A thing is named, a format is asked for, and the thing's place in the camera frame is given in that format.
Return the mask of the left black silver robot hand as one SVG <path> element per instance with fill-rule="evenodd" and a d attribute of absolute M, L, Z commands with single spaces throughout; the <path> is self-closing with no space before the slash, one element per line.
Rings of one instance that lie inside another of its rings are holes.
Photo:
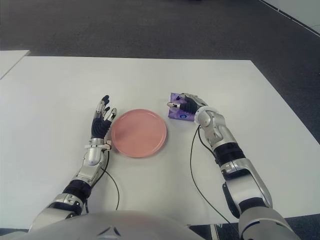
<path fill-rule="evenodd" d="M 111 109 L 108 106 L 109 102 L 110 96 L 105 95 L 96 107 L 91 124 L 91 139 L 104 139 L 111 127 L 112 121 L 117 115 L 117 109 Z M 109 115 L 105 118 L 106 113 L 110 109 Z"/>

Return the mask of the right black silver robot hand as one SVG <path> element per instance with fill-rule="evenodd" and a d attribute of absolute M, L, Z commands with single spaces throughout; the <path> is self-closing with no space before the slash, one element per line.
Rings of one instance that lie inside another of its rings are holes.
<path fill-rule="evenodd" d="M 175 120 L 193 121 L 195 113 L 201 107 L 207 106 L 201 98 L 190 93 L 171 93 L 168 117 Z"/>

